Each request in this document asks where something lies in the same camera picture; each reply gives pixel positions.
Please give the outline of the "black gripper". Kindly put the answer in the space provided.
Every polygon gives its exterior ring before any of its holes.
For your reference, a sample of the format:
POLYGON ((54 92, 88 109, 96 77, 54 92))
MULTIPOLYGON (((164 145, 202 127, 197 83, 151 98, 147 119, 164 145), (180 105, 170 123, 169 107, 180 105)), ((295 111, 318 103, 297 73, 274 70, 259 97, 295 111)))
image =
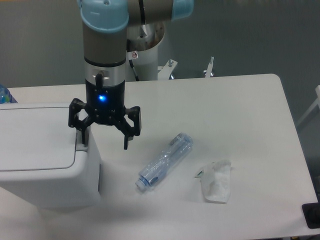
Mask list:
POLYGON ((128 149, 129 141, 139 136, 142 130, 141 108, 133 106, 126 108, 125 82, 114 86, 104 86, 97 89, 93 83, 85 82, 86 103, 74 98, 69 105, 68 126, 81 132, 83 145, 88 145, 88 127, 92 123, 116 126, 124 135, 123 148, 128 149), (84 110, 87 116, 80 120, 80 112, 84 110))

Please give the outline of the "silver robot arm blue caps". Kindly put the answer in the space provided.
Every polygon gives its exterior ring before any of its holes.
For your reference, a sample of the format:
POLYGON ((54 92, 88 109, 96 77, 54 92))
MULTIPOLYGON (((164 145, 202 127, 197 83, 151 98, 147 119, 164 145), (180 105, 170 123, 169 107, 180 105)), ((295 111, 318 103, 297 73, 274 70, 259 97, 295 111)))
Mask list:
POLYGON ((115 126, 128 143, 141 133, 141 109, 125 107, 127 29, 189 17, 192 0, 80 0, 86 101, 74 98, 68 125, 87 143, 87 128, 115 126))

